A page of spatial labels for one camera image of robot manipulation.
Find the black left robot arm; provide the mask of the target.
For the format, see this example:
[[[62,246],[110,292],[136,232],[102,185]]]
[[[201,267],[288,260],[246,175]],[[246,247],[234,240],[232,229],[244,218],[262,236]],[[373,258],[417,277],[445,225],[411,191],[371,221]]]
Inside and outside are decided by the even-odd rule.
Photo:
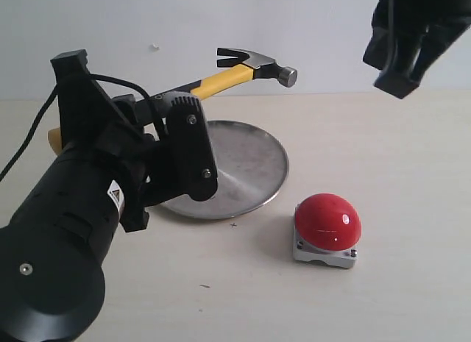
[[[163,120],[113,99],[80,49],[51,61],[55,159],[1,229],[1,339],[74,341],[105,299],[103,261],[118,227],[148,224],[148,192],[171,162]]]

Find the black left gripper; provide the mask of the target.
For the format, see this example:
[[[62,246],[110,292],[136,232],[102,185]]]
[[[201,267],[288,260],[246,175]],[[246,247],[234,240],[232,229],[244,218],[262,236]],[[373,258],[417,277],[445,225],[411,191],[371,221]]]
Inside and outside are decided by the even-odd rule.
[[[107,81],[88,70],[79,49],[52,58],[60,114],[60,151],[50,166],[51,227],[66,232],[126,232],[147,228],[141,190],[149,175],[147,152],[156,144],[129,96],[112,99]]]

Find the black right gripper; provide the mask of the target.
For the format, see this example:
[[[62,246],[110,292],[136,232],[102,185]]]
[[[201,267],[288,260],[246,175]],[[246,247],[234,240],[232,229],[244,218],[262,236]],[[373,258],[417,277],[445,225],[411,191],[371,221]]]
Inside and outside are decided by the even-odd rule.
[[[379,0],[363,62],[379,70],[374,86],[405,98],[470,28],[470,0]]]

